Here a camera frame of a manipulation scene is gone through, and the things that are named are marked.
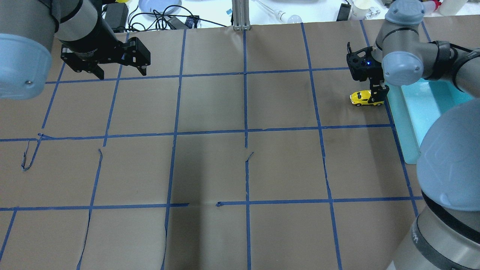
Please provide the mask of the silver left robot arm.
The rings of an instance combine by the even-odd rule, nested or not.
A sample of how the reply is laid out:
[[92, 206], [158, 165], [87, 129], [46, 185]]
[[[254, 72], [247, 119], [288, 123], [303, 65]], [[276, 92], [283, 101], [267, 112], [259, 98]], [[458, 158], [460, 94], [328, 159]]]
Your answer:
[[2, 0], [0, 2], [0, 97], [32, 99], [43, 91], [56, 38], [62, 60], [75, 72], [104, 79], [101, 64], [136, 67], [146, 75], [151, 54], [139, 38], [123, 43], [102, 17], [110, 0]]

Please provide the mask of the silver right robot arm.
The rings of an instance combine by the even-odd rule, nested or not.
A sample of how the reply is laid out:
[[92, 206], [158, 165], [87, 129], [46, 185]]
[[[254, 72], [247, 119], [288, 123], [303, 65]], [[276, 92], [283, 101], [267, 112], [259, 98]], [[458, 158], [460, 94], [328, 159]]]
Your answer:
[[353, 80], [370, 82], [367, 103], [389, 99], [426, 203], [388, 270], [479, 269], [479, 48], [421, 42], [433, 10], [434, 1], [396, 0], [374, 46], [347, 48]]

